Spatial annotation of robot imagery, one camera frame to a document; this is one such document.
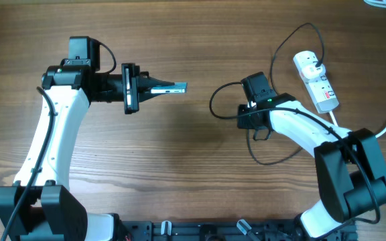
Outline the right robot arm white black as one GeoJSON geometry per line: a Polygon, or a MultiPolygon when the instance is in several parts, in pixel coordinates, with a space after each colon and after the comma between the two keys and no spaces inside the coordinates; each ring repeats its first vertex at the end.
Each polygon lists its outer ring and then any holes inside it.
{"type": "Polygon", "coordinates": [[[315,160],[319,201],[300,215],[310,240],[319,240],[386,204],[386,162],[368,129],[351,131],[316,116],[293,96],[276,94],[262,72],[240,81],[247,98],[238,107],[240,129],[268,130],[290,138],[315,160]]]}

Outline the blue Galaxy smartphone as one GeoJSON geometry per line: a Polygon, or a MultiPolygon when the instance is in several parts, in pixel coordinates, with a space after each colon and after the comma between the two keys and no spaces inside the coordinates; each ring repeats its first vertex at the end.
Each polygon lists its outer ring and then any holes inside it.
{"type": "Polygon", "coordinates": [[[152,94],[182,94],[187,92],[186,82],[175,82],[171,86],[155,86],[151,88],[152,94]]]}

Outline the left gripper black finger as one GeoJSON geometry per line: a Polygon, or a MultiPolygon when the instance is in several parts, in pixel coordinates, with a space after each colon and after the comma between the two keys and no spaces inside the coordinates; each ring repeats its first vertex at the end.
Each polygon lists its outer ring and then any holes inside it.
{"type": "Polygon", "coordinates": [[[174,82],[167,82],[163,80],[158,80],[156,78],[148,77],[140,77],[139,78],[139,87],[148,89],[154,87],[163,87],[163,86],[173,86],[174,82]]]}
{"type": "Polygon", "coordinates": [[[159,94],[151,93],[151,92],[142,92],[142,93],[139,93],[138,101],[145,102],[146,100],[149,100],[157,96],[159,96],[159,94]]]}

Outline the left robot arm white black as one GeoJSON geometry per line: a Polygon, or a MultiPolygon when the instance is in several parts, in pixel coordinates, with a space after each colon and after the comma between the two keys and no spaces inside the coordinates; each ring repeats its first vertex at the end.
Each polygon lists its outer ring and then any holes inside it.
{"type": "Polygon", "coordinates": [[[132,63],[123,64],[120,74],[101,72],[102,47],[91,37],[72,37],[68,57],[43,74],[42,111],[31,147],[12,185],[0,186],[2,239],[133,239],[117,214],[88,213],[70,193],[79,127],[93,102],[122,102],[125,113],[133,114],[140,102],[185,93],[187,85],[152,78],[132,63]]]}

